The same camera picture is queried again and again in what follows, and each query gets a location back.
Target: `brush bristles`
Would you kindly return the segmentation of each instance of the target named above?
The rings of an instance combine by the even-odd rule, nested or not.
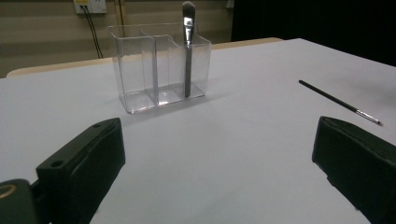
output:
[[[195,5],[191,2],[183,3],[183,17],[194,19],[195,17]]]

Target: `electrical cable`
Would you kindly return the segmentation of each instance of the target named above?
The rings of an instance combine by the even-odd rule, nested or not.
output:
[[[84,11],[85,18],[87,19],[88,24],[90,25],[92,38],[93,38],[93,42],[94,42],[95,47],[96,47],[96,53],[98,55],[98,58],[99,59],[103,58],[102,51],[100,50],[100,47],[99,47],[99,42],[98,42],[98,39],[97,39],[95,27],[93,25],[93,22],[92,22],[92,19],[91,19],[91,16],[90,16],[90,12],[88,11],[87,6],[81,6],[81,9]]]

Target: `clear plastic organizer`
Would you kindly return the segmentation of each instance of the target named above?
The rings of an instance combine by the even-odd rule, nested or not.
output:
[[[120,100],[128,113],[205,95],[211,43],[196,31],[186,97],[182,23],[109,26],[107,30]]]

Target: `upright makeup brush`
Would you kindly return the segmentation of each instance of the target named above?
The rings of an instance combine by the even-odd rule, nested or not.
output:
[[[192,37],[194,34],[195,5],[191,2],[183,3],[184,46],[186,48],[186,73],[184,75],[184,97],[191,93],[191,58]]]

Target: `white tabletop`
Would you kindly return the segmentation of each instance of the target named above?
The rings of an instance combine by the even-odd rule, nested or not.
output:
[[[380,119],[380,127],[298,83]],[[111,63],[0,79],[0,182],[119,117],[126,164],[92,223],[369,223],[311,161],[320,116],[396,145],[396,68],[294,39],[212,51],[205,97],[127,114]]]

